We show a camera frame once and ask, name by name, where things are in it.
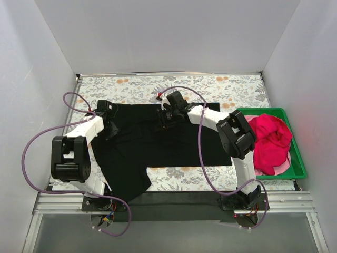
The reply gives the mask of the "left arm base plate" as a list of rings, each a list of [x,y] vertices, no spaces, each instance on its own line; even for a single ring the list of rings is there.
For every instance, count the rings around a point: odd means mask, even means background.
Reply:
[[[83,212],[110,212],[112,210],[127,211],[127,202],[110,196],[84,196],[83,198],[81,207]]]

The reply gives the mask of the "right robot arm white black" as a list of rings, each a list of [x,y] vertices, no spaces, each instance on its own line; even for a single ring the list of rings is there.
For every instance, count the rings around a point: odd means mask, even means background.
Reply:
[[[253,162],[256,135],[242,112],[232,113],[214,111],[207,104],[188,103],[179,91],[168,96],[159,93],[156,98],[161,103],[158,109],[159,122],[162,129],[172,127],[178,122],[189,122],[199,125],[197,145],[199,158],[201,151],[201,131],[203,127],[218,133],[222,148],[234,162],[237,176],[237,189],[222,196],[235,195],[238,205],[243,209],[253,208],[261,194],[261,186],[256,180]]]

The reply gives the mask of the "black t shirt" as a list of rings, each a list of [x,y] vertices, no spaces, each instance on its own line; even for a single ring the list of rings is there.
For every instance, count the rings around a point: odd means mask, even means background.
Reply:
[[[114,104],[117,135],[103,132],[91,142],[94,157],[113,196],[126,202],[151,185],[148,167],[198,167],[198,125],[177,123],[160,130],[158,104]]]

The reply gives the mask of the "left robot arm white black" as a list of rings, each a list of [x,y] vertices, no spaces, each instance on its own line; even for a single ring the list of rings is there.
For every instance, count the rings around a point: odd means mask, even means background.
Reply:
[[[96,194],[95,206],[105,211],[111,207],[112,198],[107,194],[107,185],[91,174],[89,144],[102,135],[105,140],[117,135],[119,129],[113,123],[113,103],[99,100],[91,119],[87,114],[84,122],[64,136],[52,140],[51,175],[53,179],[70,183],[81,191]]]

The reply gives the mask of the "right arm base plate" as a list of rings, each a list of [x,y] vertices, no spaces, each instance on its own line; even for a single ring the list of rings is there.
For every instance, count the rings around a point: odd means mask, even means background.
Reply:
[[[256,214],[258,211],[270,209],[266,203],[265,194],[257,191],[245,195],[242,192],[230,196],[220,196],[217,200],[219,207],[224,211],[241,210],[248,214]]]

